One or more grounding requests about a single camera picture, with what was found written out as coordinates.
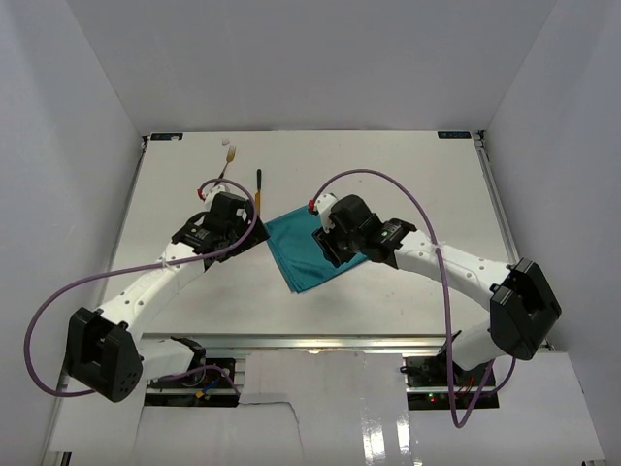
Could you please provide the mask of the teal cloth napkin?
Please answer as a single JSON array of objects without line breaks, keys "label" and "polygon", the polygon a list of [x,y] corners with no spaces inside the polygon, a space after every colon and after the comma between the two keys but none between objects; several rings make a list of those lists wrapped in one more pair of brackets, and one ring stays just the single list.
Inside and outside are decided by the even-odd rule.
[{"label": "teal cloth napkin", "polygon": [[366,261],[361,254],[340,267],[326,260],[312,237],[321,226],[320,220],[306,207],[272,219],[265,226],[270,234],[268,247],[291,292],[309,291]]}]

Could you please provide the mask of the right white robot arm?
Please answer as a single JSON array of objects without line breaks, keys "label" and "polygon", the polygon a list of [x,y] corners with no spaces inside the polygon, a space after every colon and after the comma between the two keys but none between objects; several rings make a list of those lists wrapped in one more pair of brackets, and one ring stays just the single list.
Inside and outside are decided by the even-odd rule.
[{"label": "right white robot arm", "polygon": [[500,356],[528,361],[537,353],[562,311],[538,263],[488,260],[451,246],[436,246],[413,224],[381,220],[357,195],[323,194],[310,202],[319,227],[312,236],[335,267],[356,255],[396,270],[445,283],[480,305],[488,318],[451,335],[437,359],[455,374]]}]

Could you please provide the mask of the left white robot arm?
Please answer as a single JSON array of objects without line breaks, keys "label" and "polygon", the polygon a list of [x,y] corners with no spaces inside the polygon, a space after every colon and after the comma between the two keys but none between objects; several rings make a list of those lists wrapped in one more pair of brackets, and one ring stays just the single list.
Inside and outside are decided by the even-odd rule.
[{"label": "left white robot arm", "polygon": [[269,237],[250,199],[217,188],[206,206],[172,236],[154,269],[96,310],[73,313],[65,353],[69,376],[117,403],[141,381],[183,380],[204,372],[206,351],[197,342],[171,337],[148,347],[142,337],[181,290],[214,263]]}]

